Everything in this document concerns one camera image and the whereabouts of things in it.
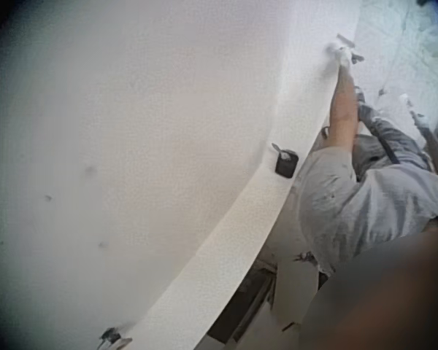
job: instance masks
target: white wall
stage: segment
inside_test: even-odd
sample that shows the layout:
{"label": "white wall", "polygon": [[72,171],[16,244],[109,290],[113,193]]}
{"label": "white wall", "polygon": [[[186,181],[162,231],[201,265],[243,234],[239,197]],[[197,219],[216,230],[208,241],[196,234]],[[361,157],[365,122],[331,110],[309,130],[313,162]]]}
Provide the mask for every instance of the white wall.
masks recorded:
{"label": "white wall", "polygon": [[[324,118],[334,67],[289,68],[327,61],[338,0],[320,2],[36,1],[4,28],[0,330],[12,344],[94,349],[107,327],[142,319],[133,346],[193,348],[288,193],[266,143],[304,158]],[[295,90],[289,74],[316,83]],[[282,94],[305,105],[318,86],[307,116]]]}

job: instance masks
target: wall stain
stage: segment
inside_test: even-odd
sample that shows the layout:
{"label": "wall stain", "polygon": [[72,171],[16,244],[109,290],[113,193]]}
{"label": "wall stain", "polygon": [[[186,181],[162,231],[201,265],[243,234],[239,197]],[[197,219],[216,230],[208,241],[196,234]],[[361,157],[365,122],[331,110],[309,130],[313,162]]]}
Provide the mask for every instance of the wall stain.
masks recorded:
{"label": "wall stain", "polygon": [[85,169],[85,175],[88,178],[95,177],[97,174],[97,168],[95,166],[87,166]]}

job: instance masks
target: gray shirt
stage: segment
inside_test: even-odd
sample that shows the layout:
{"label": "gray shirt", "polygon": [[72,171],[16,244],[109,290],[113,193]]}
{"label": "gray shirt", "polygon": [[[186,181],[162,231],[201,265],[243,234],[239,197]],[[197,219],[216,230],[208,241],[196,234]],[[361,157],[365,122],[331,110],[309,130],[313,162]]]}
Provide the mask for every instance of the gray shirt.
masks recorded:
{"label": "gray shirt", "polygon": [[309,155],[300,178],[299,229],[330,275],[374,245],[420,233],[438,217],[438,176],[412,164],[371,169],[357,182],[352,155],[328,147]]}

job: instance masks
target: person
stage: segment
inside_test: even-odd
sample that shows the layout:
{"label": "person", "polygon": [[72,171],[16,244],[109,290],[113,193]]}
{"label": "person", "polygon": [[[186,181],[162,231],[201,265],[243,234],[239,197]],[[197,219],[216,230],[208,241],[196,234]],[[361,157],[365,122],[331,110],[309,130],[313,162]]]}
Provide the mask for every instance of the person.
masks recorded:
{"label": "person", "polygon": [[[328,138],[302,166],[296,204],[297,225],[328,276],[377,244],[438,230],[438,174],[413,139],[365,103],[350,50],[336,52]],[[372,136],[357,135],[359,120]],[[438,140],[427,129],[420,127],[438,170]]]}

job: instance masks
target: white glove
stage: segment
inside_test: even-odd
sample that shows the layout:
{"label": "white glove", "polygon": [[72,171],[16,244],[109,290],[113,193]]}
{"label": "white glove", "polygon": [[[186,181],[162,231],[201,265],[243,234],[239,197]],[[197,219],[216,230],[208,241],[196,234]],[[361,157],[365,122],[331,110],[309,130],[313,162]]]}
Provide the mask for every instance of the white glove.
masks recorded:
{"label": "white glove", "polygon": [[352,65],[352,51],[349,47],[341,47],[334,52],[339,64],[347,69]]}
{"label": "white glove", "polygon": [[413,118],[415,126],[417,126],[417,128],[419,128],[419,129],[429,129],[430,128],[429,118],[426,115],[418,114],[414,110],[414,106],[413,106],[412,102],[410,101],[409,96],[406,93],[400,95],[399,100],[403,104],[405,104],[405,106],[407,107],[407,110],[409,111],[411,117]]}

